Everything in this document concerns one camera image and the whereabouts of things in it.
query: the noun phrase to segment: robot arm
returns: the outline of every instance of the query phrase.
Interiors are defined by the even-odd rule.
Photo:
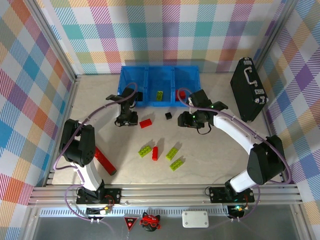
[[[121,95],[110,95],[106,99],[119,101],[129,97],[133,92],[133,89],[126,87]],[[128,100],[122,101],[119,104],[119,108],[113,108],[113,113],[115,113],[115,110],[118,113],[118,117],[116,117],[114,122],[116,126],[135,126],[138,124],[137,112],[130,110],[136,101],[137,95],[138,93],[135,93]],[[104,124],[114,118],[114,114],[110,114],[109,112],[107,116],[103,117]],[[97,119],[93,119],[92,122],[97,126],[97,129],[102,127],[101,122]],[[69,119],[65,122],[59,146],[60,152],[70,140],[79,125],[80,123],[77,120]],[[70,164],[75,167],[74,169],[81,179],[82,186],[77,191],[78,196],[85,198],[86,201],[97,204],[104,199],[106,189],[105,183],[99,176],[93,161],[95,152],[95,129],[92,125],[83,125],[76,135],[76,138],[72,140],[71,144],[64,152],[63,156],[66,161],[70,162]]]
[[[248,188],[265,184],[285,170],[285,165],[276,153],[266,143],[249,133],[243,127],[246,123],[228,110],[225,104],[220,101],[212,104],[202,89],[190,94],[188,102],[189,105],[201,108],[201,110],[199,109],[193,113],[191,111],[182,113],[178,117],[178,126],[200,129],[208,122],[232,137],[249,155],[246,170],[225,183],[225,191],[230,196],[230,199]],[[219,113],[204,109],[218,110]],[[236,124],[237,121],[234,121],[234,119],[242,122],[242,127]],[[278,136],[267,137],[260,133],[257,133],[257,135],[266,139],[282,156],[285,155],[282,142]]]

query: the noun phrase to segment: colorful checkered pattern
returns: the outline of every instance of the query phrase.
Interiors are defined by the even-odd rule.
[[[72,81],[23,0],[0,0],[0,239],[18,238]]]
[[[267,116],[320,239],[320,1],[300,0],[259,73]]]
[[[123,65],[198,65],[202,72],[233,71],[239,58],[255,55],[284,1],[38,3],[76,72],[118,74]]]

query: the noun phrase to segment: mounting plate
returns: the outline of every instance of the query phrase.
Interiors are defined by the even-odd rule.
[[[238,193],[232,200],[228,198],[224,187],[209,188],[210,202],[212,204],[237,204],[237,203],[254,203],[255,197],[253,191],[248,188],[243,192]]]
[[[99,202],[99,204],[105,204],[109,205],[111,197],[108,197],[107,195],[111,196],[114,199],[114,204],[119,204],[121,199],[121,188],[106,188],[105,189],[105,198]],[[84,197],[79,197],[76,199],[77,205],[83,205],[83,204],[92,204],[96,205],[96,202],[90,201],[89,199],[86,199]]]

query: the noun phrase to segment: white table surface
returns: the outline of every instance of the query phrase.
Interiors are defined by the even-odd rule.
[[[230,87],[232,75],[202,73],[201,87],[213,103],[222,101],[239,117]],[[83,120],[106,104],[105,98],[117,93],[118,81],[119,75],[82,76],[70,118]],[[114,119],[106,123],[115,114],[114,110],[102,110],[91,122],[96,130],[96,145],[117,169],[110,176],[98,161],[94,162],[106,184],[224,184],[247,167],[248,154],[225,132],[213,127],[211,133],[200,135],[195,129],[178,127],[177,118],[188,110],[186,107],[136,107],[139,122],[152,120],[152,125],[144,129],[139,125],[116,127]],[[167,112],[171,112],[172,119],[166,120]],[[268,134],[262,114],[249,125]],[[158,146],[158,161],[152,160],[152,152],[144,158],[139,156],[138,151],[146,145]],[[179,151],[170,162],[166,154],[174,146]],[[169,166],[178,158],[184,164],[173,172]],[[58,166],[66,165],[61,158]],[[72,169],[65,169],[55,172],[52,183],[80,183],[80,179]]]

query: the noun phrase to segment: blue plastic bin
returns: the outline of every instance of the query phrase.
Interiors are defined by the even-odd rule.
[[[176,90],[187,88],[193,93],[201,89],[197,66],[123,66],[118,94],[132,82],[137,83],[138,91],[143,93],[143,100],[137,102],[137,107],[184,107],[176,101]],[[163,92],[162,101],[156,101],[158,91]]]

